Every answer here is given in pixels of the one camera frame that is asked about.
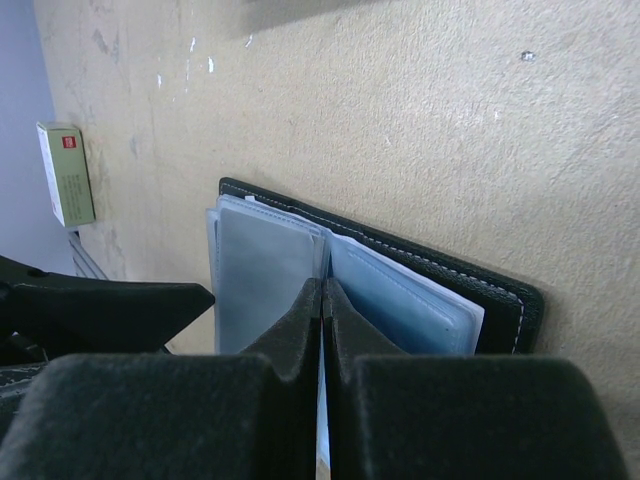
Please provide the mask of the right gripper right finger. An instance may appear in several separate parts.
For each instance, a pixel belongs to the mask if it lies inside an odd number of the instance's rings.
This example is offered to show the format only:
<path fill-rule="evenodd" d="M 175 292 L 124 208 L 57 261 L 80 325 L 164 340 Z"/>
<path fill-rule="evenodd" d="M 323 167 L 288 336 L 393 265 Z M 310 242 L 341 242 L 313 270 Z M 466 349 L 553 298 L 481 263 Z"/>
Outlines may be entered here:
<path fill-rule="evenodd" d="M 625 479 L 602 405 L 572 363 L 408 354 L 323 288 L 336 479 Z"/>

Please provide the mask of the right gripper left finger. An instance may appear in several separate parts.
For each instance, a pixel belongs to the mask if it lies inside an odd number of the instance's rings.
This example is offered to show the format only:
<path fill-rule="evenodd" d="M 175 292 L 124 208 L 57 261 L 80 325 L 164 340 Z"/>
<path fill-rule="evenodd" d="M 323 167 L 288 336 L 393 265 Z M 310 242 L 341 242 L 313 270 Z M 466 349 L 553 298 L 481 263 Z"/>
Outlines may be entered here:
<path fill-rule="evenodd" d="M 311 479 L 321 283 L 234 355 L 70 355 L 29 386 L 5 479 Z"/>

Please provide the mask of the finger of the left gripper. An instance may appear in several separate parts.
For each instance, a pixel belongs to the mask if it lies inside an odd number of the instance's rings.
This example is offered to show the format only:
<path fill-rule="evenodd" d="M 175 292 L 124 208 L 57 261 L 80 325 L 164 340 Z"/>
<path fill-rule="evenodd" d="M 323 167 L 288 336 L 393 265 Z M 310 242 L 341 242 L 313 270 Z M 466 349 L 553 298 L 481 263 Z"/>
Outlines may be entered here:
<path fill-rule="evenodd" d="M 158 352 L 214 305 L 197 283 L 117 282 L 1 258 L 1 365 Z"/>

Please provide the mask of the black leather card holder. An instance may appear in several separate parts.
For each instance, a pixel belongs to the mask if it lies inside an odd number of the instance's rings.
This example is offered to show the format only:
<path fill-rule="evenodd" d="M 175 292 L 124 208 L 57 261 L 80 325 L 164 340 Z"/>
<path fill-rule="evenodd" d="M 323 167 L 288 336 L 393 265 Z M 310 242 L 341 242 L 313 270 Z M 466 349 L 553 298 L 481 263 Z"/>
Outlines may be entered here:
<path fill-rule="evenodd" d="M 220 355 L 246 349 L 306 281 L 320 281 L 316 456 L 329 460 L 327 281 L 411 355 L 529 355 L 540 328 L 544 301 L 526 283 L 232 178 L 219 183 L 207 229 Z"/>

